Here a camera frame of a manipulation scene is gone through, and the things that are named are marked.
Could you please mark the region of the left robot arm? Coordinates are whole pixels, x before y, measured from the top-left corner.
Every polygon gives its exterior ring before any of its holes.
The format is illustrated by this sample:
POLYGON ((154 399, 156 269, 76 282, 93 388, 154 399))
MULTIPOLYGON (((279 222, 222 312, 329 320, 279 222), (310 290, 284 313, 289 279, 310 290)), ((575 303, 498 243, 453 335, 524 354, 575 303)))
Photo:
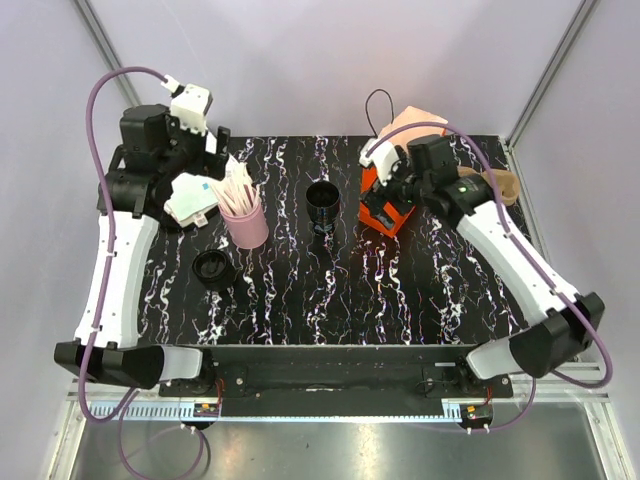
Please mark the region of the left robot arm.
POLYGON ((99 191, 99 247, 85 312, 70 342, 54 349, 57 365, 90 382, 151 389, 173 380, 196 396, 216 372, 197 348, 138 343, 145 265, 159 228, 178 228, 164 205, 182 173, 222 178, 225 146, 206 149, 205 106, 142 105, 124 111, 122 142, 99 191))

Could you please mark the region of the orange paper bag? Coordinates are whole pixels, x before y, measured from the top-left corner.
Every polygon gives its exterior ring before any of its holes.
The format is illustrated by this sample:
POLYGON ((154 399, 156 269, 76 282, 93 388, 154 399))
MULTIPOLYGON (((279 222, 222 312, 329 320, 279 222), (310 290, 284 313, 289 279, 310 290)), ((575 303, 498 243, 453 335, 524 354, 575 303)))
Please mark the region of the orange paper bag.
MULTIPOLYGON (((385 135, 391 133, 392 131, 408 124, 419 123, 419 122, 436 122, 440 124, 447 124, 448 120, 433 114, 431 112, 419 109, 417 107, 408 106, 403 111, 397 113, 393 111, 391 113, 391 121, 381 130, 375 130, 373 132, 373 137, 376 138, 377 141, 380 140, 385 135)), ((378 180, 374 182, 374 184, 369 188, 374 188, 376 190, 380 189, 386 198, 389 200, 399 200, 401 202, 406 202, 398 199, 393 195, 392 189, 394 187, 398 187, 400 183, 404 180, 409 180, 411 176, 416 172, 416 168, 412 165, 412 161, 409 158, 409 155, 406 152, 407 144, 416 138, 421 137, 429 137, 433 136, 435 138, 439 138, 444 136, 446 133, 446 129, 444 127, 419 127, 412 130, 406 130, 401 133, 394 135, 393 138, 387 140, 390 141, 396 148, 396 152, 399 154, 400 161, 395 165, 394 172, 392 174, 391 180, 387 183, 386 186, 382 186, 378 180)), ((359 221, 362 222, 362 193, 364 191, 361 190, 360 186, 360 197, 359 197, 359 221)), ((398 233, 398 231, 378 231, 388 237, 394 237, 398 233)))

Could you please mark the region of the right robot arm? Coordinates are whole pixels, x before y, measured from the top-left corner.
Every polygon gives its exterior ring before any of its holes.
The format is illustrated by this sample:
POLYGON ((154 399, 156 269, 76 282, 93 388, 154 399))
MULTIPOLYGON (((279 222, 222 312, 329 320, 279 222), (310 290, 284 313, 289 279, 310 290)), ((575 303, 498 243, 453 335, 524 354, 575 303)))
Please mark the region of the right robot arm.
POLYGON ((426 207, 479 251, 528 323, 526 330, 467 354, 453 374, 460 393, 476 396, 503 374, 542 378, 589 348, 604 314, 603 300, 596 293, 581 294, 551 268, 498 205, 487 180, 478 173, 460 175, 447 138, 429 135, 406 149, 371 139, 359 163, 376 175, 361 195, 373 219, 391 230, 395 222, 386 206, 426 207))

